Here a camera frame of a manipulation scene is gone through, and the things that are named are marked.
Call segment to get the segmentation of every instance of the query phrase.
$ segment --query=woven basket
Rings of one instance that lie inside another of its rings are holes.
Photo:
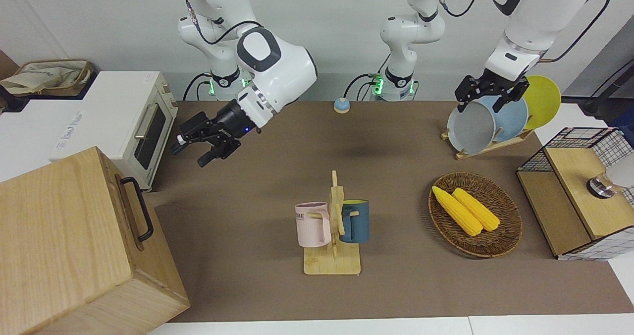
[[[440,206],[429,192],[429,213],[440,234],[460,251],[473,256],[491,258],[512,251],[522,237],[522,218],[509,195],[493,181],[470,172],[453,172],[434,183],[448,193],[460,187],[487,206],[500,219],[494,231],[483,231],[477,236],[467,235]]]

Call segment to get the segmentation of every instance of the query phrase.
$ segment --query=corn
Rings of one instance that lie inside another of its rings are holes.
[[[469,236],[476,236],[482,232],[482,224],[471,214],[466,207],[462,206],[458,200],[454,199],[447,191],[437,186],[432,186],[432,191],[439,204],[451,216]]]
[[[500,219],[465,190],[456,188],[452,195],[460,204],[464,205],[467,210],[471,211],[473,216],[475,216],[487,231],[493,231],[500,226]]]

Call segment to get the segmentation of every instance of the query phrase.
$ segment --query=mug rack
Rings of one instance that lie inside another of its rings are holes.
[[[341,211],[344,206],[344,187],[337,183],[337,171],[332,171],[330,187],[330,233],[332,241],[322,247],[304,247],[304,273],[324,274],[359,274],[361,257],[359,244],[349,244],[339,240],[345,235]]]

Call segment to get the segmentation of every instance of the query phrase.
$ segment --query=brown tablecloth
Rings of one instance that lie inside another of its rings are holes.
[[[181,103],[175,126],[222,105]],[[537,138],[456,161],[439,138],[454,106],[353,103],[337,114],[332,102],[297,102],[225,161],[199,168],[203,144],[166,150],[146,199],[192,302],[173,321],[632,312],[608,263],[553,259],[515,175]],[[333,169],[347,198],[370,201],[371,240],[359,276],[306,276],[294,205],[327,201]],[[474,260],[437,237],[428,193],[457,170],[489,177],[516,202],[524,236],[510,254]]]

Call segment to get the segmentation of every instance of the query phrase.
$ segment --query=white toaster oven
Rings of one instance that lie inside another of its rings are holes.
[[[102,71],[75,109],[49,160],[97,146],[150,189],[178,110],[163,74]]]

